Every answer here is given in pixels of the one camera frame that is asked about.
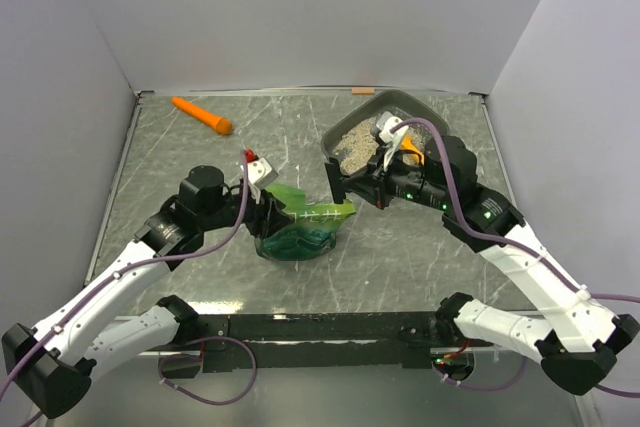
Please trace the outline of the green litter bag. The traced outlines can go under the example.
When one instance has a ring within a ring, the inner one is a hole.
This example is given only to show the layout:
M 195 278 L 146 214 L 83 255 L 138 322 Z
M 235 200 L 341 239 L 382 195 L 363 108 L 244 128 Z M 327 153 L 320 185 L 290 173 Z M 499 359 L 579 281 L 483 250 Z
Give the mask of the green litter bag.
M 335 248 L 343 223 L 356 213 L 350 200 L 339 204 L 310 201 L 305 190 L 285 184 L 271 184 L 267 192 L 292 220 L 266 238 L 255 239 L 257 255 L 267 260 L 308 261 L 328 253 Z

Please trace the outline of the yellow plastic scoop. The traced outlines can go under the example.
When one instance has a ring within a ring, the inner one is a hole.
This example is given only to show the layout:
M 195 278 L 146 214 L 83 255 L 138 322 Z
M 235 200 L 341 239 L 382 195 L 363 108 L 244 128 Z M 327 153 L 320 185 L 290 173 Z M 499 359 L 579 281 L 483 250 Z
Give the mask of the yellow plastic scoop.
M 409 156 L 417 165 L 424 164 L 423 152 L 414 144 L 412 137 L 407 133 L 401 142 L 401 152 Z

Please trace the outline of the grey litter box tray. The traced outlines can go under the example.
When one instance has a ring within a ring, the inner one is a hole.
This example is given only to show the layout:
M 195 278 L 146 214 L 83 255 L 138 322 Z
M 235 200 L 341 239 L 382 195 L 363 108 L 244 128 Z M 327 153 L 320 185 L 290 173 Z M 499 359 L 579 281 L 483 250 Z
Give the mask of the grey litter box tray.
M 354 108 L 329 128 L 321 140 L 321 150 L 325 158 L 333 157 L 338 160 L 334 155 L 334 148 L 341 140 L 341 137 L 367 118 L 374 117 L 377 121 L 385 111 L 391 112 L 402 120 L 410 117 L 425 118 L 436 126 L 440 134 L 449 133 L 449 126 L 445 120 L 427 104 L 399 90 L 385 91 L 375 95 L 361 106 Z

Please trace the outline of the black T-shaped part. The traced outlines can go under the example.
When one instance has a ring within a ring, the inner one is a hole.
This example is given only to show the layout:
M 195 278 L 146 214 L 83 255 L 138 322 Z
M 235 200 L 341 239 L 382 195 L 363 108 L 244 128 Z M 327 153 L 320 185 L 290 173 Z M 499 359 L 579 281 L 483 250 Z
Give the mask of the black T-shaped part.
M 325 170 L 333 202 L 335 204 L 343 204 L 346 194 L 342 186 L 342 173 L 338 160 L 330 157 L 325 163 Z

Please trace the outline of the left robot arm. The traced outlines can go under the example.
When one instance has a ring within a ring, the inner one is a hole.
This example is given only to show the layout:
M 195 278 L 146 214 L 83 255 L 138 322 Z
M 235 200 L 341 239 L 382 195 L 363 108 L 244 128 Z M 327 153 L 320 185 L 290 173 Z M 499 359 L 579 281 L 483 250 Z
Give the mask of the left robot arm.
M 287 217 L 267 192 L 277 177 L 264 158 L 241 165 L 240 192 L 225 187 L 213 166 L 193 168 L 176 195 L 148 218 L 117 257 L 84 290 L 33 327 L 12 326 L 1 339 L 6 385 L 18 386 L 48 418 L 71 410 L 93 383 L 156 346 L 189 347 L 197 313 L 176 296 L 118 326 L 123 307 L 183 261 L 208 254 L 205 233 L 245 225 L 255 237 L 274 232 Z

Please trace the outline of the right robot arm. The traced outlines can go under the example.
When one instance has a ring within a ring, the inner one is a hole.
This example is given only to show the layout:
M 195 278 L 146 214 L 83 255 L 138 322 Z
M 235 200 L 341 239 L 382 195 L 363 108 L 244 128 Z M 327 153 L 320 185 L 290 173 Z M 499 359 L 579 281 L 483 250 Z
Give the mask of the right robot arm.
M 440 211 L 445 229 L 507 276 L 540 314 L 516 315 L 456 292 L 435 313 L 440 340 L 505 347 L 540 364 L 574 395 L 600 387 L 618 353 L 638 335 L 638 321 L 612 312 L 566 273 L 517 208 L 478 182 L 477 158 L 461 139 L 430 140 L 422 166 L 408 166 L 400 155 L 385 165 L 385 152 L 378 147 L 351 175 L 342 174 L 337 161 L 327 163 L 334 199 L 354 193 L 384 209 L 399 198 Z

